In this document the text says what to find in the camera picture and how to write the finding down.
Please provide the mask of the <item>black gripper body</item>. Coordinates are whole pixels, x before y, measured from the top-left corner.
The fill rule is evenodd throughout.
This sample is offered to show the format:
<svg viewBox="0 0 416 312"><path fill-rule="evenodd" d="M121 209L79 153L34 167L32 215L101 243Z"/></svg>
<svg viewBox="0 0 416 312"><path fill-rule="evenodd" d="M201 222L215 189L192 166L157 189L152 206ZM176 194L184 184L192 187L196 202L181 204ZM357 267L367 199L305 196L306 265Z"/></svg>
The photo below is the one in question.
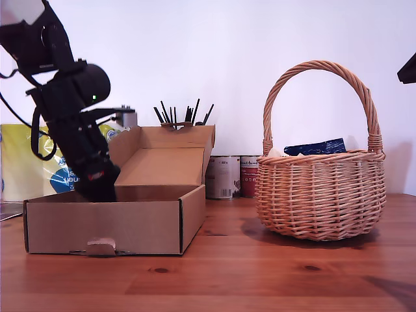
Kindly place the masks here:
<svg viewBox="0 0 416 312"><path fill-rule="evenodd" d="M47 126L66 164L81 181L93 181L105 174L109 149L94 120L51 120Z"/></svg>

